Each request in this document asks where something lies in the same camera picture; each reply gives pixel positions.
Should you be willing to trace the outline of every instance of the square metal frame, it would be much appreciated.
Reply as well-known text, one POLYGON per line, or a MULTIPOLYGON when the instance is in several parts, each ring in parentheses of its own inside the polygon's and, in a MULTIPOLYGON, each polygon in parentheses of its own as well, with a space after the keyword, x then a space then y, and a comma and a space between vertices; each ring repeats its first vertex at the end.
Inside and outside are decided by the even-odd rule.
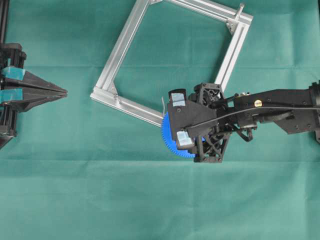
POLYGON ((114 80, 148 7, 160 2, 176 4, 226 24, 232 39, 214 82, 221 85, 223 91, 253 20, 253 16, 243 13, 242 3, 238 9, 233 9, 210 0, 136 0, 90 97, 158 127, 162 124, 163 113, 119 96, 114 80))

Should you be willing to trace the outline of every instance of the blue gear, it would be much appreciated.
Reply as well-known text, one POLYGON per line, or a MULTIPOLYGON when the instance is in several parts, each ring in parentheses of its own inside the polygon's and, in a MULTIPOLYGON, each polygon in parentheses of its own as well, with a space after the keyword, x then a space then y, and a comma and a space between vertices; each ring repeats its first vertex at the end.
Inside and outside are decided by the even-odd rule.
POLYGON ((174 154, 180 157, 189 158, 189 159, 194 158, 196 156, 195 154, 189 153, 188 150, 177 149, 176 141, 173 141, 171 137, 171 128, 170 128, 168 113, 165 114, 162 120, 161 132, 162 132, 163 141, 165 145, 170 149, 171 152, 173 152, 174 154))

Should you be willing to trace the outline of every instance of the green fabric backdrop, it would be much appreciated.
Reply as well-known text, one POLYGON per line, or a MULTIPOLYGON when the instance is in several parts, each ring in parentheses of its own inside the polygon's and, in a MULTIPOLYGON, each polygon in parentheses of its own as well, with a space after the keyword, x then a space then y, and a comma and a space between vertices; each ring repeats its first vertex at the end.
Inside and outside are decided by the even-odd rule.
MULTIPOLYGON (((237 8, 239 0, 218 0, 237 8)), ((226 95, 306 89, 320 79, 317 0, 244 0, 254 15, 226 95)), ((318 240, 320 145, 261 124, 231 137, 222 164, 171 154, 159 128, 90 99, 134 0, 12 0, 6 42, 25 68, 69 91, 19 115, 0 152, 3 240, 318 240)), ((223 23, 152 5, 116 78, 119 93, 161 97, 213 81, 223 23)))

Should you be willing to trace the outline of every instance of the gear teeth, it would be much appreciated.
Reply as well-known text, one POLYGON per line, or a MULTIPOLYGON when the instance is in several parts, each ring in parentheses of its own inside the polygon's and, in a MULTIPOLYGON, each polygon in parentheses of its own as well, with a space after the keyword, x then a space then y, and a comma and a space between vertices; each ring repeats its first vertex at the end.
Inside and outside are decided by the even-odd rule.
POLYGON ((171 128, 170 128, 170 121, 169 121, 169 115, 168 113, 165 114, 162 125, 161 125, 161 133, 162 133, 162 139, 165 143, 165 145, 168 147, 168 149, 176 154, 177 156, 183 157, 183 158, 194 158, 195 155, 188 152, 188 150, 178 150, 176 142, 172 140, 171 137, 171 128))

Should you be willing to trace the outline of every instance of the metal rod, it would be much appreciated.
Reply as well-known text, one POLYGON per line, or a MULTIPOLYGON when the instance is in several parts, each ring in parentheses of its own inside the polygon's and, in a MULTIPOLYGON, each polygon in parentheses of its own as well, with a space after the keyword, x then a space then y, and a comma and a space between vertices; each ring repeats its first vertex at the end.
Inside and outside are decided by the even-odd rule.
POLYGON ((130 44, 137 32, 137 29, 143 19, 150 2, 149 0, 137 0, 123 27, 123 30, 116 41, 116 44, 110 54, 108 61, 96 83, 97 88, 108 90, 109 86, 115 80, 121 63, 123 62, 130 44))
POLYGON ((230 45, 226 51, 220 70, 214 81, 215 84, 221 85, 223 92, 227 87, 231 73, 236 65, 236 61, 245 42, 248 30, 248 25, 239 23, 232 36, 230 45))
POLYGON ((161 127, 163 116, 161 112, 138 104, 121 96, 113 95, 100 88, 95 87, 90 97, 102 104, 120 110, 126 114, 144 120, 157 127, 161 127))
POLYGON ((3 44, 6 38, 8 11, 9 11, 9 0, 0 0, 0 14, 1 14, 0 44, 3 44))

